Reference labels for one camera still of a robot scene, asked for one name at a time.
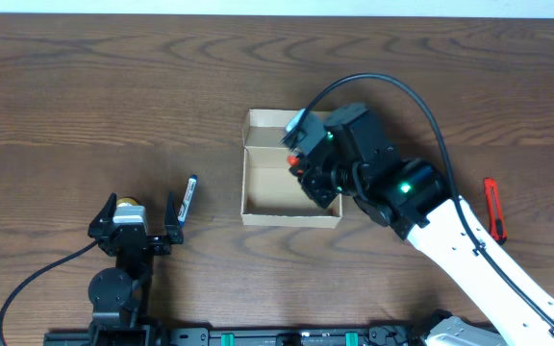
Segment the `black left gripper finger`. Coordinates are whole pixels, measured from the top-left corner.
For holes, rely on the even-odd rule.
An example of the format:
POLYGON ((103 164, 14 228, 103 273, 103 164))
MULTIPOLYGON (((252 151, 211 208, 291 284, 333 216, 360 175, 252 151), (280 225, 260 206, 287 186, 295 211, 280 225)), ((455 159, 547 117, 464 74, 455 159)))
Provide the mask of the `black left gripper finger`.
POLYGON ((182 226, 174 205, 174 194, 168 193, 164 211, 164 228, 168 236, 182 236, 182 226))
POLYGON ((116 210, 116 194, 112 193, 104 207, 97 213, 93 220, 89 223, 90 231, 103 231, 107 229, 113 221, 114 212, 116 210))

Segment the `red and black multitool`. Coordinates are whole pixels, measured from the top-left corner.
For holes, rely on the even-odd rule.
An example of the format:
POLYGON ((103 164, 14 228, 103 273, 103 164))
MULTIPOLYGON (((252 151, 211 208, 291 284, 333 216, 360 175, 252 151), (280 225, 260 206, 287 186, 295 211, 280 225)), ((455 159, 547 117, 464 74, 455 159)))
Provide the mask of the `red and black multitool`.
POLYGON ((287 157, 290 167, 298 167, 300 165, 300 159, 297 156, 290 155, 287 157))

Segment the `blue capped white marker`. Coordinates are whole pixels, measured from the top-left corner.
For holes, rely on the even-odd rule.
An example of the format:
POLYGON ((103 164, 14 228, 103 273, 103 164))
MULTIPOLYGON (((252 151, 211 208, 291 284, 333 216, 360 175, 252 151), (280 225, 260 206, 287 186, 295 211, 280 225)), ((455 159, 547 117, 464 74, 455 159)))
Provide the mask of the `blue capped white marker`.
POLYGON ((187 220, 190 205, 191 205, 191 202, 192 202, 192 199, 193 199, 193 196, 194 196, 194 192, 196 190, 197 183, 198 183, 197 176, 196 175, 191 175, 189 177, 187 188, 186 188, 186 191, 185 191, 185 194, 184 194, 184 198, 183 198, 182 204, 179 208, 179 213, 178 213, 178 216, 177 216, 177 219, 178 219, 179 224, 181 226, 184 226, 185 222, 187 220))

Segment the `red utility knife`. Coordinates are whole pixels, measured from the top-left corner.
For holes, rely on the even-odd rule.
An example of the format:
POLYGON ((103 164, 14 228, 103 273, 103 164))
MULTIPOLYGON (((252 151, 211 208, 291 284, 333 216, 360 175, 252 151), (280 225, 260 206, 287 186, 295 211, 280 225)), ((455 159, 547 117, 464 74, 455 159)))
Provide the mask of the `red utility knife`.
POLYGON ((485 178, 483 180, 483 187, 490 220, 489 234, 499 245, 503 245, 507 241, 508 237, 498 191, 498 184, 493 178, 485 178))

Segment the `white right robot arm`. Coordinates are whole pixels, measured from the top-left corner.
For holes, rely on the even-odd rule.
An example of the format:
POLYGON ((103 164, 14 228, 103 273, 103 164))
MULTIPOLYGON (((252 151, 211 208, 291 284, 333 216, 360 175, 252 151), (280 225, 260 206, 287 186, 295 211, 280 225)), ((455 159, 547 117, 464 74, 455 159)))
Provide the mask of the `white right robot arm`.
POLYGON ((554 299, 505 252, 431 163, 404 160, 358 103, 286 126, 290 173, 319 207, 340 194, 437 264, 510 345, 554 345, 554 299))

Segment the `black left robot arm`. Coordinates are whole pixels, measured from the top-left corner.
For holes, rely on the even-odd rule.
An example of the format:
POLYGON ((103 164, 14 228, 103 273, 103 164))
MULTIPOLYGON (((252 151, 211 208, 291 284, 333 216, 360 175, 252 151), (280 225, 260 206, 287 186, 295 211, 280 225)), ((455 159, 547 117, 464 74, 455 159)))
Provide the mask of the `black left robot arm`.
POLYGON ((169 331, 148 313, 153 262, 168 256, 183 242, 182 226, 174 204, 167 198, 163 235, 149 235, 146 208, 131 198, 113 193, 88 226, 88 236, 115 265, 98 272, 88 286, 93 305, 90 345, 165 346, 169 331))

